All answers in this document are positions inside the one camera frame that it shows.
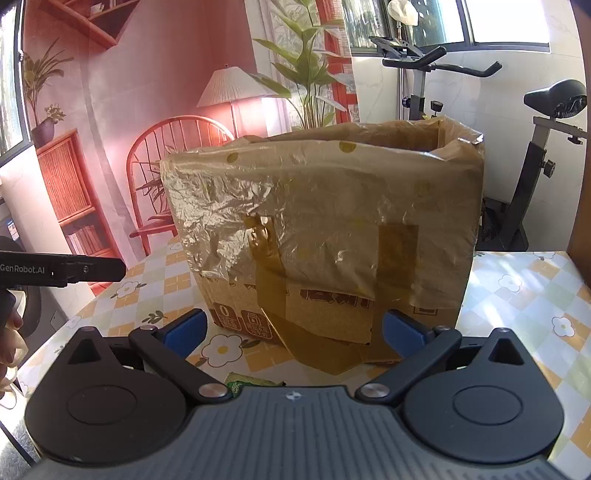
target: blue gripper pad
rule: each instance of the blue gripper pad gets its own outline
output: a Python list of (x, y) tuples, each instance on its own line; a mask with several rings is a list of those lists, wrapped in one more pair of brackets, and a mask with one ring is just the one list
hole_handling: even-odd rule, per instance
[(427, 344), (428, 329), (398, 310), (389, 310), (382, 319), (384, 341), (402, 358), (411, 356)]
[(158, 331), (157, 338), (182, 358), (187, 358), (207, 335), (207, 315), (193, 309)]

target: bike seat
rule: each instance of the bike seat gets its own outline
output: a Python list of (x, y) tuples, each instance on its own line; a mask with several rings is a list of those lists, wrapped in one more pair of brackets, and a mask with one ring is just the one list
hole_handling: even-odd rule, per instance
[(587, 106), (587, 89), (578, 80), (561, 80), (551, 87), (526, 93), (523, 102), (550, 118), (570, 118)]

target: tablecloth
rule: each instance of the tablecloth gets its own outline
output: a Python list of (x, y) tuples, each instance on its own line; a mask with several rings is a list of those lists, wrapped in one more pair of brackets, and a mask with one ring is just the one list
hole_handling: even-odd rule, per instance
[[(207, 310), (178, 239), (131, 268), (53, 335), (20, 369), (28, 397), (81, 326), (123, 336), (139, 325), (158, 327), (192, 308)], [(477, 252), (457, 328), (488, 336), (509, 327), (555, 389), (565, 410), (550, 460), (575, 480), (591, 472), (591, 291), (565, 252)], [(360, 365), (333, 377), (306, 367), (282, 346), (209, 323), (207, 338), (188, 358), (220, 381), (232, 372), (287, 385), (345, 384), (354, 390), (384, 369)]]

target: exercise bike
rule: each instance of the exercise bike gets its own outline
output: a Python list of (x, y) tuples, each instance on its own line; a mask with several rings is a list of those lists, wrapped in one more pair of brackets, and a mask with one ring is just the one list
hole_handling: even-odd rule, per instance
[(534, 136), (527, 147), (511, 203), (485, 198), (476, 243), (479, 251), (524, 252), (529, 248), (523, 228), (525, 213), (540, 174), (550, 178), (556, 168), (553, 161), (545, 159), (550, 131), (570, 135), (569, 141), (575, 145), (583, 144), (581, 138), (587, 139), (586, 131), (557, 121), (575, 116), (587, 106), (587, 89), (580, 81), (561, 80), (551, 87), (526, 93), (523, 102), (548, 118), (534, 117)]
[[(423, 53), (419, 48), (400, 39), (370, 37), (370, 40), (376, 44), (378, 52), (385, 57), (382, 60), (385, 67), (415, 70), (413, 93), (409, 98), (402, 99), (402, 104), (410, 109), (409, 120), (426, 118), (424, 94), (427, 72), (447, 70), (486, 78), (502, 68), (499, 62), (495, 62), (486, 70), (475, 70), (460, 65), (438, 64), (435, 61), (447, 53), (442, 46)], [(550, 131), (556, 130), (569, 135), (569, 141), (576, 145), (582, 144), (581, 138), (587, 139), (586, 131), (557, 121), (557, 119), (573, 117), (581, 113), (587, 106), (585, 85), (578, 80), (562, 80), (551, 87), (526, 93), (524, 103), (548, 118), (534, 117), (534, 136), (528, 146), (511, 203), (489, 197), (484, 198), (476, 243), (476, 249), (479, 251), (521, 252), (529, 248), (523, 228), (523, 219), (540, 174), (543, 172), (550, 178), (556, 167), (554, 162), (545, 159), (545, 147)], [(443, 104), (433, 100), (431, 101), (431, 109), (435, 112), (432, 116), (436, 116), (443, 110)]]
[[(409, 109), (409, 120), (423, 120), (426, 117), (425, 81), (428, 72), (447, 70), (448, 72), (463, 73), (472, 77), (487, 78), (503, 68), (503, 65), (498, 61), (494, 62), (486, 70), (471, 69), (448, 63), (435, 63), (436, 60), (447, 54), (445, 47), (439, 46), (428, 53), (423, 53), (418, 47), (399, 38), (370, 37), (369, 39), (377, 46), (378, 53), (384, 56), (382, 64), (385, 67), (415, 71), (413, 92), (410, 97), (402, 99), (403, 107)], [(443, 104), (433, 100), (431, 110), (435, 112), (433, 116), (436, 116), (443, 110)]]

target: window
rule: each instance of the window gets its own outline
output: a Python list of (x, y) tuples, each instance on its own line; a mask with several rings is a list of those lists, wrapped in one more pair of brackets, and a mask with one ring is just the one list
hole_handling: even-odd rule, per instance
[[(343, 0), (354, 54), (373, 54), (368, 36), (395, 37), (389, 0)], [(419, 47), (445, 45), (448, 51), (520, 49), (549, 51), (541, 0), (411, 0), (418, 25), (407, 37)]]
[(22, 7), (0, 7), (0, 165), (31, 144), (21, 87)]

